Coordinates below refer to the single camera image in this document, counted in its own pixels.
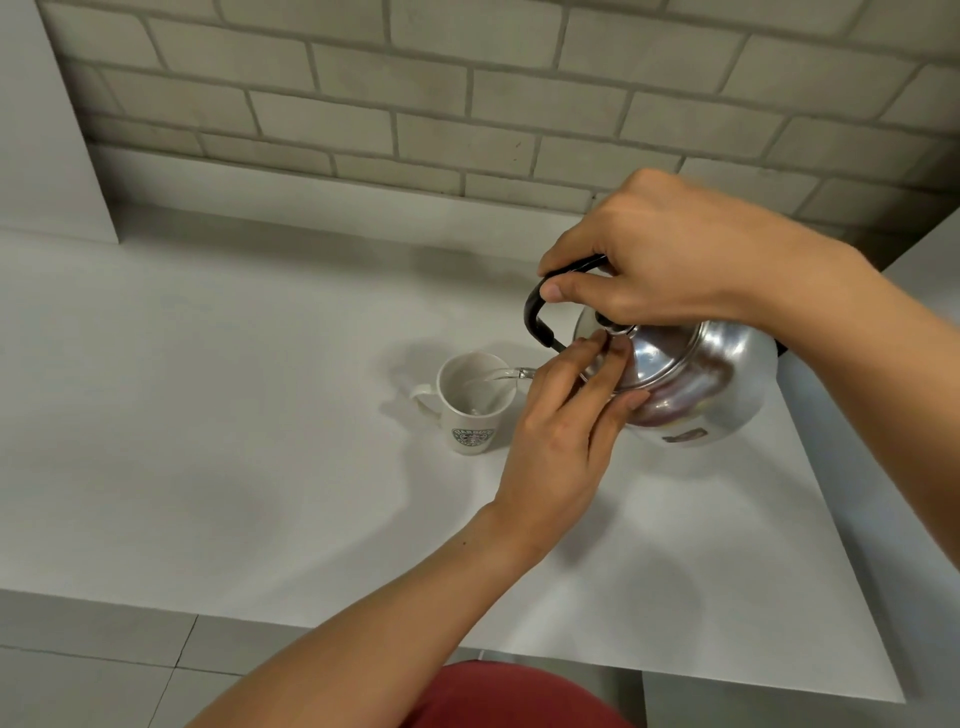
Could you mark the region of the person's left hand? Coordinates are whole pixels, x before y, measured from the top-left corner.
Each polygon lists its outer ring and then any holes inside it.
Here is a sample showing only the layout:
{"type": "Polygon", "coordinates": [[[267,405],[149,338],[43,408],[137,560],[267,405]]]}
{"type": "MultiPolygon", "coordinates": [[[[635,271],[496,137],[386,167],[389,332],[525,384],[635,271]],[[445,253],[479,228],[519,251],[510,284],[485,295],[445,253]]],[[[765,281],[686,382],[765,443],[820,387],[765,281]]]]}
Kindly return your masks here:
{"type": "MultiPolygon", "coordinates": [[[[617,337],[583,372],[586,381],[606,374],[606,404],[631,353],[629,339],[617,337]]],[[[521,411],[491,511],[498,535],[525,571],[558,545],[594,500],[613,454],[590,455],[594,424],[527,425],[525,405],[521,411]]]]}

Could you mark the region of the person's right hand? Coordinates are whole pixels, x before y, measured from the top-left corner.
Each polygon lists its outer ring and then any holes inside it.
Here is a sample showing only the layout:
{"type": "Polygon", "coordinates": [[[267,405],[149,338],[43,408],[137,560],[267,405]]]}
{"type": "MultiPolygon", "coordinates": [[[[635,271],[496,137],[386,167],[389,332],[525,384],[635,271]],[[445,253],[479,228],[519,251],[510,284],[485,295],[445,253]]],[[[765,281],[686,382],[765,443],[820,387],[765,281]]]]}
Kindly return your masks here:
{"type": "Polygon", "coordinates": [[[786,217],[654,169],[631,174],[546,251],[537,273],[616,277],[620,324],[738,321],[765,328],[784,273],[818,235],[786,217]]]}

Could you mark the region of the silver kettle lid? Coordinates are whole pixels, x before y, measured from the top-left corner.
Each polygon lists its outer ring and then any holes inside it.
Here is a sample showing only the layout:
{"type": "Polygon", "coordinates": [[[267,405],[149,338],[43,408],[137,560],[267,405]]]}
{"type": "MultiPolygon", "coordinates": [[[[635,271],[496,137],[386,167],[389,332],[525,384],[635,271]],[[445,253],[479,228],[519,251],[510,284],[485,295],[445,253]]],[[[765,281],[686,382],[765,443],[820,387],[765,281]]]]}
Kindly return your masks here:
{"type": "Polygon", "coordinates": [[[606,343],[619,337],[630,340],[631,355],[614,389],[615,394],[650,389],[665,382],[699,342],[705,323],[676,325],[622,324],[585,307],[575,327],[576,338],[606,333],[606,343]]]}

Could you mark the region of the silver kettle with black handle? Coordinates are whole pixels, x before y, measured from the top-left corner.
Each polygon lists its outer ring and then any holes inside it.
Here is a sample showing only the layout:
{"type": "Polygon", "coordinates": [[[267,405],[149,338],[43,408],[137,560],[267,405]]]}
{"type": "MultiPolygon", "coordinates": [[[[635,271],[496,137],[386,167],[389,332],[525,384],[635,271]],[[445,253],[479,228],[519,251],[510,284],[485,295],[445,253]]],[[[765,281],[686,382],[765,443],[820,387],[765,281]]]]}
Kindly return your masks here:
{"type": "Polygon", "coordinates": [[[637,436],[669,448],[702,446],[739,431],[762,410],[776,382],[775,339],[737,321],[702,322],[699,342],[678,369],[643,390],[650,395],[628,422],[637,436]]]}

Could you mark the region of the person's right forearm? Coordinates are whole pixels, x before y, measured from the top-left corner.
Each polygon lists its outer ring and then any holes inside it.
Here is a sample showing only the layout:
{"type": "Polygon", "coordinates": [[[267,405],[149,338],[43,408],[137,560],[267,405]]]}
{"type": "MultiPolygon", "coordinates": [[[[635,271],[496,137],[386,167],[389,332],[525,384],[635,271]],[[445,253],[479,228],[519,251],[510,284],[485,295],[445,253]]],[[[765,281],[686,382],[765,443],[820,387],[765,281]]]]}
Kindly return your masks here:
{"type": "Polygon", "coordinates": [[[817,376],[960,571],[960,328],[852,246],[774,233],[763,326],[817,376]]]}

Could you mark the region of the person's left forearm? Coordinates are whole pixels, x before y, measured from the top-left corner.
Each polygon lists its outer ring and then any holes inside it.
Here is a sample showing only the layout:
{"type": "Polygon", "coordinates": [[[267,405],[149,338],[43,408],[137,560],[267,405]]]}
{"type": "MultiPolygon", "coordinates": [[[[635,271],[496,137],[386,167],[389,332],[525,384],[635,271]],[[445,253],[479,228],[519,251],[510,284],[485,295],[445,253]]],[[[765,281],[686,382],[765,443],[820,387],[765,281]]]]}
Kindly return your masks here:
{"type": "Polygon", "coordinates": [[[232,685],[186,728],[399,728],[462,639],[562,538],[490,503],[422,562],[232,685]]]}

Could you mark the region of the white printed mug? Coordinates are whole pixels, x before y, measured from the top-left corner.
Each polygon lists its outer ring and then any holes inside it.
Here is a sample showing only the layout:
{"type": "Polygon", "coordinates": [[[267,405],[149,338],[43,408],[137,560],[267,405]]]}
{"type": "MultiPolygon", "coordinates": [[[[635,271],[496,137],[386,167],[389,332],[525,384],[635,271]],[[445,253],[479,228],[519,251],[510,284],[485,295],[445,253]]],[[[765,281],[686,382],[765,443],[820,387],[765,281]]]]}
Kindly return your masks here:
{"type": "Polygon", "coordinates": [[[414,386],[409,399],[431,417],[450,450],[459,455],[486,452],[514,404],[517,382],[500,357],[474,350],[444,361],[430,383],[414,386]]]}

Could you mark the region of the person's red clothing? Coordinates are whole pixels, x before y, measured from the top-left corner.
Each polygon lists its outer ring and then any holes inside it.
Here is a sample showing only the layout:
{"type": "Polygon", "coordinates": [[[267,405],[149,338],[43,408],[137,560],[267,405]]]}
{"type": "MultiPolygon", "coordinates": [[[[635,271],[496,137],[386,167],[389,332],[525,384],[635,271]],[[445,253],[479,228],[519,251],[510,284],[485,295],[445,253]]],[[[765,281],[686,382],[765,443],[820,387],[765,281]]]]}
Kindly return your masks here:
{"type": "Polygon", "coordinates": [[[503,661],[445,665],[399,728],[634,728],[554,673],[503,661]]]}

